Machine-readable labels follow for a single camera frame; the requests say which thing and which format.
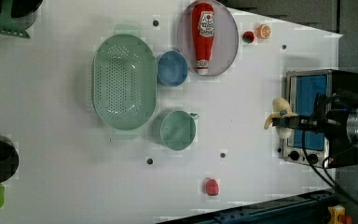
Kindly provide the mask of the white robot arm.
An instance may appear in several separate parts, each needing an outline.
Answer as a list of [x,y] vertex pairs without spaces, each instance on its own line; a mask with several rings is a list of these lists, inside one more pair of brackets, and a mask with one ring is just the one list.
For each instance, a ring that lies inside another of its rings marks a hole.
[[264,127],[274,127],[281,139],[288,139],[292,130],[302,133],[322,133],[331,143],[347,147],[341,154],[358,149],[358,94],[342,91],[326,98],[309,116],[298,115],[290,109],[282,97],[273,100],[275,112],[266,120]]

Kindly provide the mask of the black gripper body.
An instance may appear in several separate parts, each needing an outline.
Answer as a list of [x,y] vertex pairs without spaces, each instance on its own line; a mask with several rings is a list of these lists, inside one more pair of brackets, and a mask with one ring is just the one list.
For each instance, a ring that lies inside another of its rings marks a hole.
[[356,140],[347,135],[349,114],[358,108],[358,93],[338,90],[331,96],[317,94],[314,103],[316,119],[322,122],[321,130],[328,141],[328,159],[323,166],[339,168],[358,163]]

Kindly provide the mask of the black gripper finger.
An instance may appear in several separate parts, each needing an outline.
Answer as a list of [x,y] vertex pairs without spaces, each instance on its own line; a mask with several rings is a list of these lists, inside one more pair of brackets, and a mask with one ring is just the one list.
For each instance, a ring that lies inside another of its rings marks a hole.
[[273,127],[283,127],[294,130],[310,130],[317,131],[318,126],[315,120],[310,120],[306,116],[293,116],[285,118],[276,118],[272,120]]

